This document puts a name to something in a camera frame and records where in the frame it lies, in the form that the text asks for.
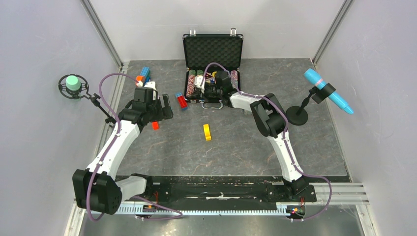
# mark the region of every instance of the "blue marker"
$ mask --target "blue marker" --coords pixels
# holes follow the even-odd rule
[[[304,73],[304,77],[318,89],[322,89],[327,83],[322,79],[322,77],[313,69],[308,69]],[[348,102],[345,101],[337,92],[333,92],[329,96],[340,109],[345,111],[348,114],[353,114],[352,108],[349,106]]]

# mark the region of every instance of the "round stand base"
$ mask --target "round stand base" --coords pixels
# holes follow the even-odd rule
[[[299,110],[299,106],[292,106],[288,108],[288,110],[285,112],[287,115],[288,121],[293,125],[303,125],[307,123],[308,120],[308,114],[303,109],[299,115],[296,114],[296,112]]]

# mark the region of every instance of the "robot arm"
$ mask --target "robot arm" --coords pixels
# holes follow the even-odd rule
[[[267,97],[271,100],[275,100],[275,104],[281,108],[281,105],[276,100],[275,95],[268,94]],[[287,148],[284,145],[284,138],[283,138],[283,132],[276,134],[277,137],[271,136],[271,128],[273,129],[273,121],[275,120],[278,122],[275,124],[279,128],[279,131],[281,130],[280,126],[282,127],[282,118],[277,113],[271,113],[271,116],[269,116],[265,110],[268,110],[268,104],[261,100],[260,98],[254,98],[249,96],[244,96],[239,93],[234,93],[232,96],[230,96],[230,103],[233,108],[241,108],[247,111],[250,111],[253,113],[256,121],[256,125],[260,132],[267,137],[267,139],[271,142],[272,147],[274,148],[274,151],[276,153],[276,156],[278,158],[279,164],[281,166],[282,170],[282,177],[292,182],[294,180],[297,180],[301,178],[301,174],[295,170],[290,156],[288,154]],[[292,153],[292,156],[295,157],[293,148],[290,143],[288,131],[286,132],[285,139],[287,140],[287,143],[289,144],[290,151]],[[297,159],[294,158],[295,165],[302,171],[301,167],[299,166]]]
[[[162,98],[164,106],[159,99],[155,82],[148,82],[144,87],[136,87],[134,99],[119,113],[121,130],[105,159],[102,162],[99,161],[113,138],[107,141],[98,156],[85,170],[76,170],[72,177],[78,207],[87,207],[88,183],[97,164],[100,164],[100,167],[95,175],[95,184],[90,195],[92,210],[114,214],[121,202],[145,193],[147,185],[151,184],[150,177],[132,175],[115,182],[116,173],[130,145],[145,125],[173,117],[168,95],[164,94]],[[117,130],[118,128],[115,127],[111,137],[117,135]]]
[[[288,131],[284,133],[285,121],[282,116],[268,102],[260,99],[261,96],[237,92],[232,86],[227,71],[217,72],[215,79],[216,93],[220,95],[222,102],[232,108],[251,111],[259,132],[271,142],[281,166],[284,185],[286,185],[288,191],[287,195],[291,197],[302,192],[308,186],[308,181],[295,169],[296,166],[302,171],[291,146],[289,133]],[[274,94],[269,93],[264,97],[284,112]]]

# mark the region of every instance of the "gray floor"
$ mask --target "gray floor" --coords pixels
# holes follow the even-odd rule
[[[323,206],[307,206],[310,216]],[[355,206],[329,206],[314,220],[291,223],[282,216],[186,216],[143,222],[133,215],[104,215],[95,223],[84,217],[80,236],[363,236]]]
[[[132,61],[128,74],[136,76],[150,68],[160,93],[169,94],[174,118],[160,122],[160,129],[145,127],[123,159],[118,175],[281,175],[269,141],[262,136],[249,114],[223,108],[204,110],[188,104],[181,111],[175,93],[184,92],[184,60]],[[252,94],[272,92],[284,109],[300,105],[312,87],[303,77],[310,59],[243,59],[241,88]],[[126,80],[118,112],[133,98],[135,85]],[[290,137],[298,162],[306,173],[345,176],[346,169],[329,111],[325,103],[313,101],[306,108],[309,121],[290,125]],[[211,141],[203,124],[208,123]]]

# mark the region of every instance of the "cylindrical object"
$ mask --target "cylindrical object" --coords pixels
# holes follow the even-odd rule
[[[190,70],[188,72],[188,83],[187,83],[187,93],[185,94],[185,97],[189,97],[192,95],[195,89],[194,85],[194,79],[195,79],[196,72],[195,70]]]
[[[65,86],[71,91],[78,91],[81,88],[81,82],[75,75],[70,75],[65,80]]]
[[[234,81],[234,82],[232,81],[232,86],[233,86],[234,89],[236,89],[236,86],[238,86],[238,71],[232,70],[230,72],[230,75],[232,76],[231,79]]]
[[[327,83],[322,79],[322,77],[313,69],[308,69],[304,73],[304,77],[318,89],[322,89]],[[348,114],[353,114],[352,108],[349,106],[348,102],[345,101],[337,92],[333,92],[329,96],[340,109],[345,111]]]

